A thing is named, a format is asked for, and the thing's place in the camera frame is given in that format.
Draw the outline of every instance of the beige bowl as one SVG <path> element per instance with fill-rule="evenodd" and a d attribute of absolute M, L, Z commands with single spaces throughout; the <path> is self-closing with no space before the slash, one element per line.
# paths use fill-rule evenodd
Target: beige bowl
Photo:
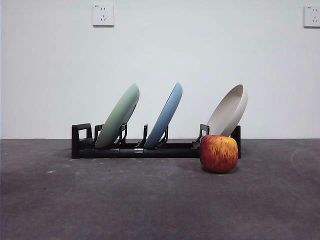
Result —
<path fill-rule="evenodd" d="M 210 135 L 230 136 L 245 112 L 248 93 L 243 85 L 231 89 L 212 113 L 207 125 Z"/>

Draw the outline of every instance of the red apple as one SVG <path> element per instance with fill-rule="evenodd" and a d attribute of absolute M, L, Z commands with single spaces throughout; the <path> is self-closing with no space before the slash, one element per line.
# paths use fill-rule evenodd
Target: red apple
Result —
<path fill-rule="evenodd" d="M 200 143 L 200 162 L 215 173 L 227 173 L 238 161 L 237 142 L 227 136 L 206 135 Z"/>

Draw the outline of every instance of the gray floor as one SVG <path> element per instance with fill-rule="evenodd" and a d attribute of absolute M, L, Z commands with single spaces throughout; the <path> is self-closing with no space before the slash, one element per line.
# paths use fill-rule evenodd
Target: gray floor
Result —
<path fill-rule="evenodd" d="M 1 141 L 2 240 L 320 239 L 320 139 L 243 140 L 229 174 L 70 146 Z"/>

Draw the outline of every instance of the dish rack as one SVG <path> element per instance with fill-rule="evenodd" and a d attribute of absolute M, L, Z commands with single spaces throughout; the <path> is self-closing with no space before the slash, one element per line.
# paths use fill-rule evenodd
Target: dish rack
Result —
<path fill-rule="evenodd" d="M 129 141 L 126 139 L 128 125 L 124 124 L 119 128 L 119 138 L 107 148 L 95 148 L 95 142 L 104 125 L 94 127 L 94 138 L 90 123 L 72 125 L 71 127 L 71 158 L 72 159 L 118 159 L 118 158 L 199 158 L 200 141 L 203 131 L 210 134 L 210 127 L 200 124 L 199 136 L 195 141 L 179 139 L 180 142 L 168 142 L 169 127 L 166 127 L 164 136 L 154 148 L 144 148 L 147 140 L 148 125 L 143 126 L 143 139 L 140 141 Z M 86 130 L 86 137 L 80 139 L 79 131 Z M 231 133 L 238 147 L 238 158 L 241 158 L 241 127 L 237 125 Z"/>

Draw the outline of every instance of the electrical outlet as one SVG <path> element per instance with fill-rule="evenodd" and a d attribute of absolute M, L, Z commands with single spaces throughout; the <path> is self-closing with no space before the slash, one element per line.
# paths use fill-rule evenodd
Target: electrical outlet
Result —
<path fill-rule="evenodd" d="M 304 6 L 303 25 L 305 28 L 320 28 L 320 6 Z"/>
<path fill-rule="evenodd" d="M 109 4 L 95 4 L 92 7 L 93 26 L 114 26 L 115 6 Z"/>

